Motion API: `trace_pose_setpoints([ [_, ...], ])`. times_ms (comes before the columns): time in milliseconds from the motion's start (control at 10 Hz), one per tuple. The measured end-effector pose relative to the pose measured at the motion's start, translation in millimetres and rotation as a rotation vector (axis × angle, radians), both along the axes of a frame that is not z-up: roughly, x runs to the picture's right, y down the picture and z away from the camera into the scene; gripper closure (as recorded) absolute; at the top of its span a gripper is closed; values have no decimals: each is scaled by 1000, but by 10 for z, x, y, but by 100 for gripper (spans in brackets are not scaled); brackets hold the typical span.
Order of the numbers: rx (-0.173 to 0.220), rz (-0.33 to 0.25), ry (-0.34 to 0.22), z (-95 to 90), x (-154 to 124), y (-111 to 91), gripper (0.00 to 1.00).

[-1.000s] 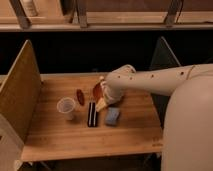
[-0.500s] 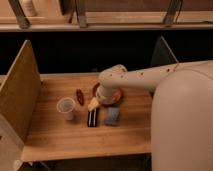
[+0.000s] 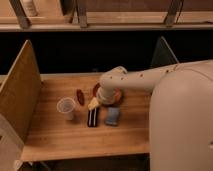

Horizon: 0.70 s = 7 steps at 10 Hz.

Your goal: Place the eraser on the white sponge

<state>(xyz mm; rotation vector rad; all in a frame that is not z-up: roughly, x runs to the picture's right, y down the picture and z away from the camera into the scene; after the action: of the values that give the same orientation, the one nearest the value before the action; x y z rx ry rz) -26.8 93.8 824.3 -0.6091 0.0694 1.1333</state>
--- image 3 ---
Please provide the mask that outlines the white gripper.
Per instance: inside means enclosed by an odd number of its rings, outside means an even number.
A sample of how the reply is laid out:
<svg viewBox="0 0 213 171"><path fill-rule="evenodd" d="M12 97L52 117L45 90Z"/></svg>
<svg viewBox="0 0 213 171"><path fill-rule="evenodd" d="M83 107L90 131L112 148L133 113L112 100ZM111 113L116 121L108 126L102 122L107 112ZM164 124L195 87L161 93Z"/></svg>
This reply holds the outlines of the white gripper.
<svg viewBox="0 0 213 171"><path fill-rule="evenodd" d="M88 104L88 109L93 110L100 106L100 103L104 105L111 105L115 102L115 91L107 90L100 87L97 90L96 97L93 97Z"/></svg>

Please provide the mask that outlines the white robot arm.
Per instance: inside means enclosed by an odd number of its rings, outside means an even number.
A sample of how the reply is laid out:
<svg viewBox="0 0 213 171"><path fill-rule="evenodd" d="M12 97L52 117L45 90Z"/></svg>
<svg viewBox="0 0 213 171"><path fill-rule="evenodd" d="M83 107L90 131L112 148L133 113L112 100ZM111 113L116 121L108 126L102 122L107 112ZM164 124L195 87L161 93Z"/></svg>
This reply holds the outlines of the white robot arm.
<svg viewBox="0 0 213 171"><path fill-rule="evenodd" d="M213 171L213 59L137 72L118 66L99 83L90 109L113 104L118 89L151 93L150 171Z"/></svg>

